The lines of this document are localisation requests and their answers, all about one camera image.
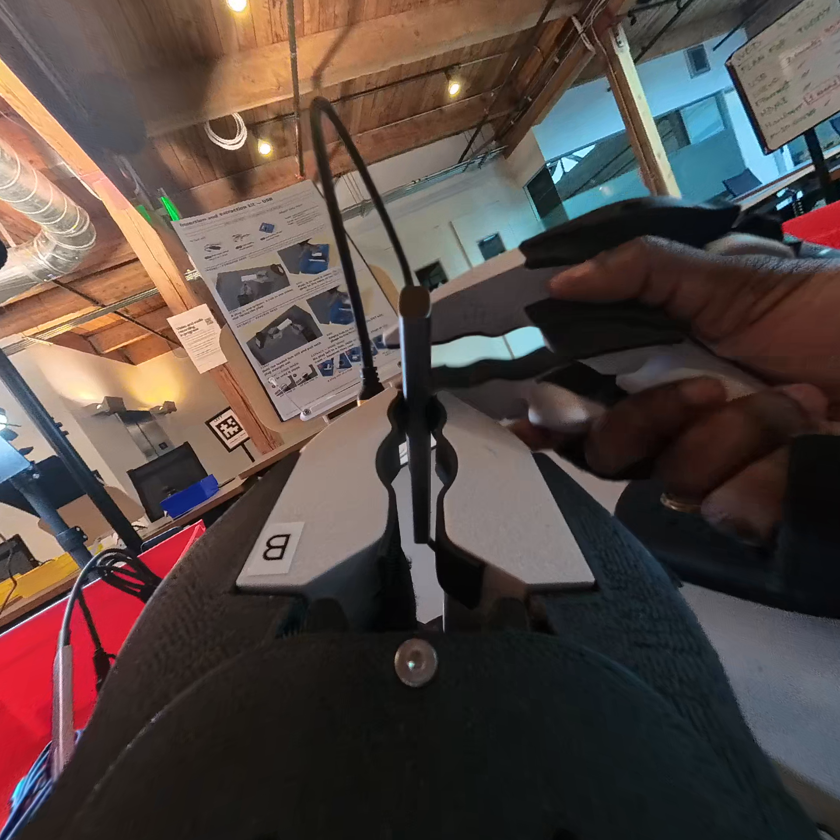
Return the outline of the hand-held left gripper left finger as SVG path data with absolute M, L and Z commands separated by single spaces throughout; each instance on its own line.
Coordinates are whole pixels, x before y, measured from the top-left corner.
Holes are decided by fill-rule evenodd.
M 403 567 L 393 489 L 401 397 L 388 387 L 305 445 L 238 575 L 238 593 L 334 600 L 352 628 L 373 627 L 388 578 Z

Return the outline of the tall black pole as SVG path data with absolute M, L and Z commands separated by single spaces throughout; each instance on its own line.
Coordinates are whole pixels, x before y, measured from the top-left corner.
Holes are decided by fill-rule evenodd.
M 56 452 L 78 483 L 79 488 L 99 509 L 112 529 L 119 535 L 126 549 L 133 554 L 141 551 L 141 537 L 132 522 L 123 514 L 117 503 L 111 499 L 105 486 L 94 476 L 84 459 L 78 454 L 67 436 L 59 429 L 55 419 L 39 400 L 35 392 L 25 382 L 14 364 L 9 360 L 4 350 L 1 350 L 1 377 L 6 388 L 37 427 L 43 438 Z

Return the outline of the red plastic bin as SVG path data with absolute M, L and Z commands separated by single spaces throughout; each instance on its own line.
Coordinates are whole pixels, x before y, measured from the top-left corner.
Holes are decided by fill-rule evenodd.
M 782 223 L 785 234 L 839 250 L 839 201 L 817 207 Z
M 144 606 L 108 584 L 86 587 L 86 601 L 106 651 L 118 654 Z M 67 599 L 47 607 L 1 636 L 1 824 L 10 802 L 51 738 L 53 668 Z M 93 646 L 81 610 L 70 625 L 74 720 L 83 728 L 96 702 Z

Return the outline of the fiducial tag sign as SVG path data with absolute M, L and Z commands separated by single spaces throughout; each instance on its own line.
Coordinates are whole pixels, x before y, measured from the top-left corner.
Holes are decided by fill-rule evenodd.
M 229 454 L 240 451 L 250 463 L 256 462 L 256 457 L 249 450 L 250 436 L 233 408 L 226 407 L 207 419 L 204 425 Z

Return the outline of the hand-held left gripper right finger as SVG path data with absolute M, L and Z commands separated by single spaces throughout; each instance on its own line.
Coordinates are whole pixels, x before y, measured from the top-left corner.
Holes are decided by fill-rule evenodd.
M 454 395 L 437 398 L 434 552 L 443 628 L 480 629 L 499 604 L 593 592 L 595 576 L 535 454 Z

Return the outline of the yellow plastic bin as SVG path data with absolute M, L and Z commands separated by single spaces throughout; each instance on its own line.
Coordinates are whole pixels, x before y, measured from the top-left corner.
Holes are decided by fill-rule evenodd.
M 1 624 L 68 593 L 81 567 L 68 553 L 1 582 Z

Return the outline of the white paper notice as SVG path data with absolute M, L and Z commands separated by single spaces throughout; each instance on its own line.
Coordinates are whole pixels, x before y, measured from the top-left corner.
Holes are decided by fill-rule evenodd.
M 167 322 L 199 374 L 227 363 L 222 330 L 206 303 L 174 314 Z

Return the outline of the silver air duct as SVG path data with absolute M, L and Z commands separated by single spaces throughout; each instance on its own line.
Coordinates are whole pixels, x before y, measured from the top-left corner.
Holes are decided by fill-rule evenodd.
M 76 271 L 97 242 L 84 207 L 1 142 L 1 201 L 38 226 L 28 242 L 4 251 L 1 302 Z

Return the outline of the whiteboard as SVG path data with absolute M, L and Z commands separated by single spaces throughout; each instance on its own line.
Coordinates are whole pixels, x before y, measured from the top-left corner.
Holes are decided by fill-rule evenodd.
M 777 151 L 838 114 L 839 2 L 799 2 L 726 68 L 762 151 Z

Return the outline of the blue plastic bin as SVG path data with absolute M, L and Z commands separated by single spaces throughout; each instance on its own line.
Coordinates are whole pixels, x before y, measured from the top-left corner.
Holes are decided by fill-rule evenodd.
M 161 509 L 169 518 L 177 519 L 212 499 L 218 491 L 216 477 L 208 475 L 163 499 Z

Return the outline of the person's right hand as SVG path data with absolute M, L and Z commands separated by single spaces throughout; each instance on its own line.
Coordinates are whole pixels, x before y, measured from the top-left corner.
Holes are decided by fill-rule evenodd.
M 561 272 L 550 294 L 662 308 L 770 387 L 728 400 L 701 377 L 631 395 L 577 435 L 526 419 L 510 430 L 536 450 L 566 454 L 582 443 L 584 467 L 605 479 L 646 467 L 668 499 L 714 529 L 769 544 L 782 524 L 793 440 L 838 434 L 838 263 L 724 257 L 640 238 Z

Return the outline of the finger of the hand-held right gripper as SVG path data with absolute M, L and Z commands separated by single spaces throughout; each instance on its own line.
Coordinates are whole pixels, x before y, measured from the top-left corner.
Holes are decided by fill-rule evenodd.
M 434 291 L 421 285 L 403 288 L 398 315 L 407 302 L 410 313 L 429 319 L 432 345 L 536 328 L 529 309 L 550 299 L 550 281 L 558 272 L 557 266 L 486 262 Z
M 469 389 L 493 381 L 557 385 L 593 401 L 621 401 L 624 390 L 616 376 L 599 373 L 577 360 L 563 360 L 548 349 L 515 360 L 479 360 L 465 366 L 438 366 L 431 371 L 435 392 Z

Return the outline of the instruction poster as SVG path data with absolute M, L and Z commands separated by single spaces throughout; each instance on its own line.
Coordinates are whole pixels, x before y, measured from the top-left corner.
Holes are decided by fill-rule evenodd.
M 310 180 L 172 225 L 281 421 L 356 402 L 362 341 Z

